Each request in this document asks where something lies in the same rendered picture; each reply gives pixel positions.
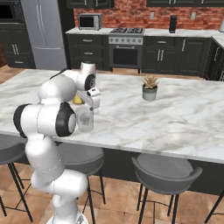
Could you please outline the silver microwave oven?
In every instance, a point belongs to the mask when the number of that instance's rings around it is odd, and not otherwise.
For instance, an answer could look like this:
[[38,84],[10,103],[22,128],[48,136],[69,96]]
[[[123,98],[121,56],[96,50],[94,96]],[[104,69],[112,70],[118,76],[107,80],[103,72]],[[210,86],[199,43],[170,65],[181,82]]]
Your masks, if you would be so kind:
[[99,31],[102,28],[102,14],[83,13],[78,16],[80,30]]

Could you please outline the dark tall cupboard run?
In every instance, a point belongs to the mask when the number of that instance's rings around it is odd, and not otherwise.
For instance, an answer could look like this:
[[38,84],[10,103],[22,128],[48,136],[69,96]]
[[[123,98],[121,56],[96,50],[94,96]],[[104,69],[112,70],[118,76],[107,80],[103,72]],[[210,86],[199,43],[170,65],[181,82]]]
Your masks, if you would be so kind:
[[0,42],[9,67],[36,67],[24,24],[0,24]]

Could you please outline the grey bar stool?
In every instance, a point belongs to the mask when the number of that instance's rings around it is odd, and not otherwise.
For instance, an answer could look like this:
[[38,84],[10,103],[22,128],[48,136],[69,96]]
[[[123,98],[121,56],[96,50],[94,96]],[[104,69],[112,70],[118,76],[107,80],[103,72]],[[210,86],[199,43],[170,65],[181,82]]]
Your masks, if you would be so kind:
[[166,157],[141,153],[133,157],[132,163],[135,174],[140,182],[136,210],[141,210],[138,224],[142,224],[145,203],[148,202],[148,191],[163,195],[170,195],[167,215],[173,210],[171,224],[175,224],[179,203],[179,195],[187,191],[192,183],[201,175],[203,169],[193,169],[187,159]]
[[25,142],[18,136],[0,134],[0,165],[8,165],[10,174],[17,187],[20,200],[24,204],[24,211],[27,213],[30,221],[33,221],[30,210],[25,201],[25,195],[22,190],[25,188],[22,179],[19,177],[18,170],[14,163],[25,154]]
[[66,168],[84,173],[88,178],[99,173],[101,181],[101,192],[103,203],[106,203],[102,166],[104,162],[104,152],[101,147],[87,146],[74,143],[56,143],[59,152],[65,162]]
[[220,215],[224,215],[224,213],[215,213],[215,209],[217,208],[217,206],[220,204],[222,198],[224,197],[224,190],[221,192],[219,198],[216,200],[215,204],[213,205],[213,208],[212,210],[210,211],[209,215],[206,217],[206,220],[205,220],[205,223],[208,223],[210,218],[213,216],[213,215],[216,215],[216,214],[220,214]]

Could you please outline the dark kitchen island base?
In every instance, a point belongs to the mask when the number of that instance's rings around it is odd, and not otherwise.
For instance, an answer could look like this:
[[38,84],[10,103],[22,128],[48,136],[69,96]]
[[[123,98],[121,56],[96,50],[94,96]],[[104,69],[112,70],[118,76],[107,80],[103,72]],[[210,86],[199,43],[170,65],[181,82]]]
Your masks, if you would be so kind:
[[[102,169],[109,178],[139,182],[132,158],[134,155],[130,152],[117,153],[114,150],[105,150]],[[88,188],[88,177],[84,173],[66,168],[59,148],[53,141],[45,144],[25,144],[24,156],[19,162],[35,165],[31,185],[41,192],[71,199],[80,197]],[[214,180],[211,173],[202,164],[196,164],[195,168],[197,167],[202,168],[203,172],[188,190],[213,193],[215,189],[212,187]]]

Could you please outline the clear glass cup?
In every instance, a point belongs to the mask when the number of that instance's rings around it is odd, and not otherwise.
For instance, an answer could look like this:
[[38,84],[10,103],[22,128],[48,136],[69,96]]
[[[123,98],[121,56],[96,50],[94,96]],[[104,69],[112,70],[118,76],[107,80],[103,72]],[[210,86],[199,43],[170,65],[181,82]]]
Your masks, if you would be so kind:
[[75,110],[78,130],[83,133],[91,132],[94,129],[94,111],[89,109],[89,106],[82,106]]

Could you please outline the dark drawer cupboard run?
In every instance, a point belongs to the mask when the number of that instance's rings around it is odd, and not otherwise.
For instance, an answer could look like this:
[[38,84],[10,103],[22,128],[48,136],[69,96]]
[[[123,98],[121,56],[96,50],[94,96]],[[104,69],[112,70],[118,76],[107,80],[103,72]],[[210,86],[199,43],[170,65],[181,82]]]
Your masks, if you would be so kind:
[[68,34],[71,68],[79,69],[82,62],[94,63],[98,70],[109,71],[109,36]]

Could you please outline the yellow bowl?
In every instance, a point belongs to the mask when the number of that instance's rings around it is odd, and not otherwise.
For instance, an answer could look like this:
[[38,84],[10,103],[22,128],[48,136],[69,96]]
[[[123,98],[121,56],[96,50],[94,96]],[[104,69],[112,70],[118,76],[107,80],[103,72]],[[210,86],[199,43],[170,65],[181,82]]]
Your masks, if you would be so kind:
[[76,105],[81,105],[85,102],[76,94],[75,97],[72,99],[72,103]]

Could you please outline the black built-in wall oven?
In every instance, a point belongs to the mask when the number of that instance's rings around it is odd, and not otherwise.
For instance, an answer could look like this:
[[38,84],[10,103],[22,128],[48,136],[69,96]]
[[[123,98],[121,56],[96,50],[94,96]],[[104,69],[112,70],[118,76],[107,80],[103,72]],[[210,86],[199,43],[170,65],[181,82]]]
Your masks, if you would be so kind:
[[19,0],[0,0],[0,23],[22,24],[22,6]]

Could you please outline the dark corner cupboard run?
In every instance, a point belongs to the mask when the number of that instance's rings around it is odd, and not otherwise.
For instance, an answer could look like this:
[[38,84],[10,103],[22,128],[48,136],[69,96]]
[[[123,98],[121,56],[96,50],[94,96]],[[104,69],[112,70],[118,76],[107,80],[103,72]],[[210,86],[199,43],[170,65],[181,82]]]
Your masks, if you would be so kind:
[[214,40],[207,56],[204,78],[207,81],[224,81],[224,48]]

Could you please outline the potted succulent in grey pot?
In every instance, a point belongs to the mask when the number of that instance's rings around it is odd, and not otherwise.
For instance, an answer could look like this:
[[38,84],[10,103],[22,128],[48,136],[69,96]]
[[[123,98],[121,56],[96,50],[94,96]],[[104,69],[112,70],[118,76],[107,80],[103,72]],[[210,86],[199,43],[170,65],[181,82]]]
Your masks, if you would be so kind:
[[158,78],[148,74],[143,79],[143,98],[146,101],[154,101],[158,91]]

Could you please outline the dark wall cupboards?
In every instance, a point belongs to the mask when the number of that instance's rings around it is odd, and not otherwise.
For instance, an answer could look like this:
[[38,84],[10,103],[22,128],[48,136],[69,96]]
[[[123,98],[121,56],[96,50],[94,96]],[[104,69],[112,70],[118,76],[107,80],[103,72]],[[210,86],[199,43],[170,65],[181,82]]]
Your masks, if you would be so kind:
[[82,9],[110,9],[114,7],[114,0],[66,0],[68,8]]
[[224,0],[146,0],[147,7],[224,7]]

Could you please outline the steel range with hob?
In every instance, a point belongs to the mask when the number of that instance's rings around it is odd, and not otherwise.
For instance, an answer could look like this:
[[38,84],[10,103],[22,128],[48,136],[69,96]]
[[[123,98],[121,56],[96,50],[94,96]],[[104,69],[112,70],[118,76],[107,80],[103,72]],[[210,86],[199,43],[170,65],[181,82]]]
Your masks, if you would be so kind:
[[108,34],[109,66],[141,69],[144,28],[115,28]]

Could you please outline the dark base cupboard run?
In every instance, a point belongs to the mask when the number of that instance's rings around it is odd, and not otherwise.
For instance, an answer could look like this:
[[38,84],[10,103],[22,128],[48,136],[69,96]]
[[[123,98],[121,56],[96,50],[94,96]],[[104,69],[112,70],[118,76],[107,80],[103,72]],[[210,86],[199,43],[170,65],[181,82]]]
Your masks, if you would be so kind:
[[209,38],[143,37],[142,72],[201,76]]

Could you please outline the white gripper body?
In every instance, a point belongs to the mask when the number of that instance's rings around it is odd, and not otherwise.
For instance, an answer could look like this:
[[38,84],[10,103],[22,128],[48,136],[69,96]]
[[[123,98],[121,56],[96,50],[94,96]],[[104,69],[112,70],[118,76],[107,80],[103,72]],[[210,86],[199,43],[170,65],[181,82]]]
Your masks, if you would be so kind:
[[89,89],[88,91],[78,90],[77,94],[90,108],[98,109],[100,107],[101,92],[98,89]]

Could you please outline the stainless steel fridge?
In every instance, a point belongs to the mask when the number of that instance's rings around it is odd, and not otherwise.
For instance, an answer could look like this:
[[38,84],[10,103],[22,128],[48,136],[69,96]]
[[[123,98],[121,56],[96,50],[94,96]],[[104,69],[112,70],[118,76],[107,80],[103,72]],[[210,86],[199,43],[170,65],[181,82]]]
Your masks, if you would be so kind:
[[37,69],[67,66],[57,0],[21,0]]

